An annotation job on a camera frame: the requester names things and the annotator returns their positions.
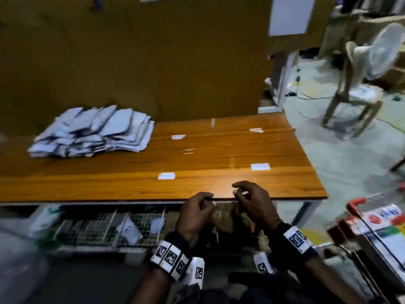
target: red circle logo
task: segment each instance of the red circle logo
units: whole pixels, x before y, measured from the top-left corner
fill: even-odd
[[[374,214],[369,215],[369,220],[370,220],[370,222],[372,224],[380,224],[381,223],[381,219],[378,216],[374,215]]]

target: tabletop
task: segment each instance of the tabletop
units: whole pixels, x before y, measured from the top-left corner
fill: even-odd
[[[185,137],[171,139],[177,134]],[[32,137],[13,137],[0,145],[0,202],[184,200],[199,191],[226,200],[240,180],[278,200],[328,197],[283,113],[158,122],[140,153],[30,158],[31,143]],[[270,169],[254,171],[254,163]],[[160,173],[175,179],[159,180]]]

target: white fan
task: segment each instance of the white fan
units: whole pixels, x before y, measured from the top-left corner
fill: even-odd
[[[356,46],[354,42],[348,42],[347,55],[354,70],[361,74],[360,81],[357,79],[356,82],[361,82],[364,77],[374,80],[389,71],[404,40],[405,28],[399,23],[391,23],[378,33],[371,46]]]

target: person's left hand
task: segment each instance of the person's left hand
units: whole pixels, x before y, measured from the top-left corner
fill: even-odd
[[[216,202],[206,199],[213,196],[214,194],[208,192],[197,193],[181,207],[176,231],[187,241],[197,238],[205,224],[211,220]]]

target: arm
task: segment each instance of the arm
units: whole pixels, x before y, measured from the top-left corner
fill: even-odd
[[[176,231],[189,243],[195,241],[206,223],[211,220],[215,210],[215,202],[207,201],[214,194],[200,192],[183,204]],[[141,281],[131,304],[159,304],[166,302],[173,278],[159,266],[152,269]]]
[[[271,234],[282,223],[274,207],[269,193],[255,183],[242,181],[232,184],[234,195],[246,209],[250,219],[258,225],[266,235]],[[277,243],[270,243],[277,248]],[[305,269],[323,287],[339,297],[346,304],[365,304],[366,301],[357,294],[339,275],[328,267],[319,257],[308,260]]]

